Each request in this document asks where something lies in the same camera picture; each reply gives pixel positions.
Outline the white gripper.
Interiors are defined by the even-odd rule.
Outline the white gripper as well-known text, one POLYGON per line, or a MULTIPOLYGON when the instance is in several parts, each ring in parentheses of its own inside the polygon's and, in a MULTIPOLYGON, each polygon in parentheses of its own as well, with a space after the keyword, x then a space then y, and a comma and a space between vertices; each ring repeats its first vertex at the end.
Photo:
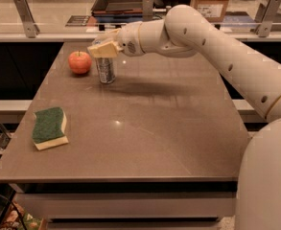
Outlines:
POLYGON ((120 52, 129 57, 142 56, 143 50, 139 39, 140 26, 141 22, 128 23, 121 29, 98 34, 93 41, 94 44, 87 50, 94 58, 116 58, 120 52))

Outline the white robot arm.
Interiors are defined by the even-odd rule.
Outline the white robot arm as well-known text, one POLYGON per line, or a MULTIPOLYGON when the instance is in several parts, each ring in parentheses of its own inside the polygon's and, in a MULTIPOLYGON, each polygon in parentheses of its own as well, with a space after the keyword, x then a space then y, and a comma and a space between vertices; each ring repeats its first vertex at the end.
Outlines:
POLYGON ((281 64, 224 34, 197 10, 178 5, 164 18, 98 35, 94 58, 202 54, 268 124, 248 143, 238 179, 236 230, 281 230, 281 64))

